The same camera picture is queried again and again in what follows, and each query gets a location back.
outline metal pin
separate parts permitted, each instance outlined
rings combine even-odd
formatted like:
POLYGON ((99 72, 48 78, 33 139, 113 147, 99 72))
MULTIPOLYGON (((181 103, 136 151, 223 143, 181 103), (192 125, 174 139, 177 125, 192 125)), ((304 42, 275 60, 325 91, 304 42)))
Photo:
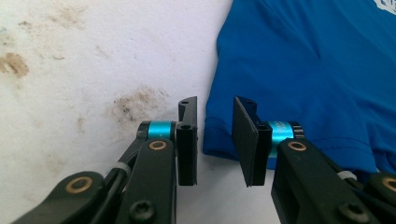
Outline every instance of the metal pin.
POLYGON ((152 150, 162 150, 166 148, 166 143, 164 141, 154 141, 150 143, 148 146, 152 150))
POLYGON ((299 143, 299 142, 289 142, 288 147, 290 147, 291 149, 294 149, 296 151, 305 151, 306 150, 306 146, 303 143, 299 143))
POLYGON ((370 217, 363 208, 355 203, 343 203, 338 206, 339 214, 351 223, 369 223, 370 217))
POLYGON ((81 193, 88 189, 92 182, 92 178, 88 176, 78 177, 67 184, 66 191, 73 194, 81 193))
POLYGON ((155 207, 150 201, 139 201, 132 204, 129 218, 132 223, 150 223, 155 218, 155 207))
POLYGON ((382 179, 382 183, 385 185, 390 190, 393 190, 396 192, 396 179, 391 178, 391 177, 385 177, 382 179))

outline brown stain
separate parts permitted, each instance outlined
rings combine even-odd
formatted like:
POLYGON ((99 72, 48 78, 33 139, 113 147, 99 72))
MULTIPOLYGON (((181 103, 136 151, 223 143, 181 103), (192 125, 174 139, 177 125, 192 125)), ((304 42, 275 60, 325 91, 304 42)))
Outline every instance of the brown stain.
POLYGON ((46 170, 50 171, 52 175, 59 174, 64 168, 64 160, 56 153, 49 153, 45 157, 46 170))
POLYGON ((107 114, 113 118, 122 129, 130 130, 143 120, 153 119, 167 107, 166 91, 153 89, 142 85, 131 94, 115 99, 107 114))
POLYGON ((2 29, 0 32, 0 46, 4 48, 15 46, 15 39, 7 29, 2 29))
POLYGON ((29 72, 29 67, 21 55, 7 53, 5 57, 0 57, 0 72, 13 73, 16 77, 24 77, 29 72))
POLYGON ((64 7, 49 15, 48 18, 63 28, 78 28, 82 30, 84 24, 82 15, 86 9, 87 7, 64 7))
POLYGON ((97 51, 97 53, 99 54, 99 55, 101 55, 101 56, 103 56, 103 57, 105 57, 105 58, 110 58, 109 56, 108 56, 108 54, 107 53, 105 53, 105 51, 104 50, 102 50, 98 45, 96 45, 96 51, 97 51))
POLYGON ((26 189, 21 193, 22 198, 30 203, 39 203, 40 201, 34 197, 35 193, 32 189, 26 189))
POLYGON ((33 119, 32 122, 36 129, 41 129, 44 125, 44 122, 42 120, 33 119))
POLYGON ((84 119, 83 117, 79 117, 79 118, 77 119, 77 121, 76 121, 76 125, 77 125, 78 131, 79 131, 80 133, 85 133, 85 130, 84 130, 84 123, 85 123, 85 119, 84 119))
POLYGON ((64 46, 56 38, 57 33, 53 29, 53 24, 47 22, 33 24, 29 21, 22 21, 18 25, 31 37, 31 41, 34 43, 32 48, 39 58, 55 61, 65 59, 63 56, 64 46))

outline dirty stain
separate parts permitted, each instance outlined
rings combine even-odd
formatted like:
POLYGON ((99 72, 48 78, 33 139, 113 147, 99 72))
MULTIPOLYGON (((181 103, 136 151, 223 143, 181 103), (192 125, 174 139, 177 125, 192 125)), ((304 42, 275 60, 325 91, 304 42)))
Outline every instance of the dirty stain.
POLYGON ((14 47, 15 46, 15 39, 7 31, 7 29, 3 29, 0 31, 0 46, 3 46, 3 47, 14 47))
POLYGON ((21 55, 7 53, 5 57, 0 57, 0 72, 13 73, 16 77, 24 77, 29 72, 29 67, 21 55))
POLYGON ((60 61, 60 60, 63 60, 63 59, 64 59, 64 56, 55 56, 55 55, 52 55, 52 59, 53 59, 53 60, 60 61))
POLYGON ((84 119, 83 117, 79 117, 79 118, 77 119, 77 121, 76 121, 76 126, 77 126, 78 131, 79 131, 80 133, 85 133, 85 130, 84 130, 84 123, 85 123, 85 119, 84 119))
POLYGON ((105 58, 110 58, 110 57, 108 56, 108 54, 105 53, 105 51, 102 50, 98 45, 96 45, 96 51, 97 51, 98 55, 101 55, 101 56, 103 56, 103 57, 105 57, 105 58))
POLYGON ((32 122, 33 122, 33 126, 36 129, 41 129, 43 127, 43 125, 44 125, 44 122, 42 120, 33 119, 32 122))
POLYGON ((161 114, 167 108, 168 96, 164 90, 143 85, 129 95, 115 99, 107 114, 122 129, 130 130, 141 121, 154 119, 156 114, 161 114))
POLYGON ((64 168, 64 160, 55 153, 49 153, 45 156, 45 170, 50 171, 52 175, 58 175, 64 168))
POLYGON ((28 21, 22 21, 18 23, 19 26, 25 27, 26 29, 32 29, 32 23, 28 21))
POLYGON ((50 21, 61 25, 63 28, 78 28, 82 30, 84 28, 82 15, 86 9, 87 7, 64 7, 55 11, 52 15, 49 15, 48 18, 50 21))
POLYGON ((34 197, 35 193, 31 189, 26 189, 21 193, 22 198, 30 203, 39 203, 40 201, 34 197))

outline black plastic jaw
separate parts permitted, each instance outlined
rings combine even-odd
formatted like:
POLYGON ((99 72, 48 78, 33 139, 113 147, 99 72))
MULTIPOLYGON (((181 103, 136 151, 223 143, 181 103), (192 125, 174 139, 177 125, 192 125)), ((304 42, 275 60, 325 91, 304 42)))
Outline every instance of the black plastic jaw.
POLYGON ((247 186, 262 186, 272 145, 272 128, 256 115, 257 104, 233 99, 233 142, 247 186))
POLYGON ((177 171, 180 186, 197 184, 197 97, 178 103, 177 171))

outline blue fabric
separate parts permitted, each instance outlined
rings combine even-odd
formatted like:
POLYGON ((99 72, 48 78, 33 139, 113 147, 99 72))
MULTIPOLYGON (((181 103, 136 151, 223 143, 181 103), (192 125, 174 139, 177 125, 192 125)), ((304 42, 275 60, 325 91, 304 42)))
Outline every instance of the blue fabric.
POLYGON ((234 0, 218 37, 204 153, 238 160, 239 95, 258 103, 262 120, 300 122, 342 167, 396 174, 395 47, 396 15, 373 0, 234 0))

